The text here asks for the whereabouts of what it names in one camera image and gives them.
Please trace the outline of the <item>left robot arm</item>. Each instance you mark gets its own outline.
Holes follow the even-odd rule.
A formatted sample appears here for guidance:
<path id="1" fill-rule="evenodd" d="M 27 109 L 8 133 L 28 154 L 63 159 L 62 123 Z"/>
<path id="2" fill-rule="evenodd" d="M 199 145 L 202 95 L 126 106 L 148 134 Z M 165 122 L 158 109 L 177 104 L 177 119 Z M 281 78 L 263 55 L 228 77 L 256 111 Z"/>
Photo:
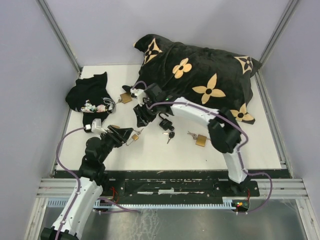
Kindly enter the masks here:
<path id="1" fill-rule="evenodd" d="M 87 220 L 94 209 L 94 203 L 101 195 L 111 189 L 106 180 L 104 161 L 114 148 L 120 148 L 130 138 L 133 128 L 117 128 L 109 125 L 107 129 L 99 128 L 99 137 L 91 137 L 85 144 L 78 174 L 66 168 L 59 159 L 60 147 L 69 135 L 88 129 L 89 126 L 76 128 L 66 133 L 56 148 L 56 162 L 76 180 L 63 211 L 50 228 L 45 227 L 40 238 L 42 240 L 80 240 Z"/>

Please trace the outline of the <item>black-headed keys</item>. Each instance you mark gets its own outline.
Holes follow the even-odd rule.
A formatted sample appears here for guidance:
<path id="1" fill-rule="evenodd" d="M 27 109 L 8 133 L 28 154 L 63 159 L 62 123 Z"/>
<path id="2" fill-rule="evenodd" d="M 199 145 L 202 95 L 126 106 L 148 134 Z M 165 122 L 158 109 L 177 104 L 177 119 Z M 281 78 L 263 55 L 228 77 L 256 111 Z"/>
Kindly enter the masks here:
<path id="1" fill-rule="evenodd" d="M 168 137 L 167 142 L 166 142 L 167 144 L 169 144 L 171 139 L 173 139 L 175 137 L 175 132 L 174 131 L 164 132 L 163 134 Z"/>

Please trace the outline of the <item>silver keys of small padlock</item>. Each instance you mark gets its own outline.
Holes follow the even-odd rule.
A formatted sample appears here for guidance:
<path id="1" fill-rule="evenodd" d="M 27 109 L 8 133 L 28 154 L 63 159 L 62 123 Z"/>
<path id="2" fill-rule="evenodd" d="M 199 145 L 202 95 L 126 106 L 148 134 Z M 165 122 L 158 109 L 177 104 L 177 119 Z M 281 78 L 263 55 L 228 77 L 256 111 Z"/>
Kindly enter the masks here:
<path id="1" fill-rule="evenodd" d="M 135 133 L 136 133 L 137 135 L 140 135 L 143 130 L 144 130 L 144 128 L 141 128 L 141 129 L 138 129 L 138 130 L 134 130 L 134 131 L 135 131 Z"/>

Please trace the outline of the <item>small brass padlock long shackle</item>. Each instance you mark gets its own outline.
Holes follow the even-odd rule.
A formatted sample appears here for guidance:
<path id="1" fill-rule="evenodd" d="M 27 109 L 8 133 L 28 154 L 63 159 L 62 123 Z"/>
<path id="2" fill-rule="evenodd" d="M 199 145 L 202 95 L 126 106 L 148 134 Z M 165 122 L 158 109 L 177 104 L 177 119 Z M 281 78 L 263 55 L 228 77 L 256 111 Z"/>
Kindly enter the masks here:
<path id="1" fill-rule="evenodd" d="M 139 139 L 139 136 L 137 134 L 133 134 L 126 142 L 126 145 L 129 146 L 132 143 L 134 143 L 135 141 L 137 141 Z"/>

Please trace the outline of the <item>black padlock shackle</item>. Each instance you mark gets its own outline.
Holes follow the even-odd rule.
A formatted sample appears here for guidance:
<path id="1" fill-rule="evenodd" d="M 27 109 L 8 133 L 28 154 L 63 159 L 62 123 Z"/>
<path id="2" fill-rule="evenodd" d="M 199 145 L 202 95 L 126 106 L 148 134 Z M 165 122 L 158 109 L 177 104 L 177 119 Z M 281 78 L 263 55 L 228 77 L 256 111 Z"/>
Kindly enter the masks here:
<path id="1" fill-rule="evenodd" d="M 164 130 L 164 131 L 171 131 L 173 132 L 175 130 L 175 127 L 173 126 L 173 123 L 165 118 L 165 117 L 162 117 L 161 116 L 161 113 L 158 114 L 159 118 L 161 119 L 160 123 L 159 123 L 159 126 Z"/>

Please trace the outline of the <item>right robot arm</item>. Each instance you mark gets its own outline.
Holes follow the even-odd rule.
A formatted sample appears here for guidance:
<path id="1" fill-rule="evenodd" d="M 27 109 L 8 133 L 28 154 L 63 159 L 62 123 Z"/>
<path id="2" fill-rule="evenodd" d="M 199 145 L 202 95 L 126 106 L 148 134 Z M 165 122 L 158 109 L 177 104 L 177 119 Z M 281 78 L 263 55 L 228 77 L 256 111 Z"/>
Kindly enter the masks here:
<path id="1" fill-rule="evenodd" d="M 231 180 L 229 183 L 231 193 L 240 196 L 247 191 L 248 184 L 245 180 L 249 173 L 241 156 L 241 148 L 248 143 L 249 137 L 238 125 L 229 109 L 201 106 L 182 96 L 166 93 L 156 83 L 146 89 L 137 89 L 133 86 L 129 94 L 138 101 L 135 114 L 137 122 L 143 126 L 151 122 L 151 117 L 168 114 L 207 128 L 211 145 L 224 157 L 228 178 Z"/>

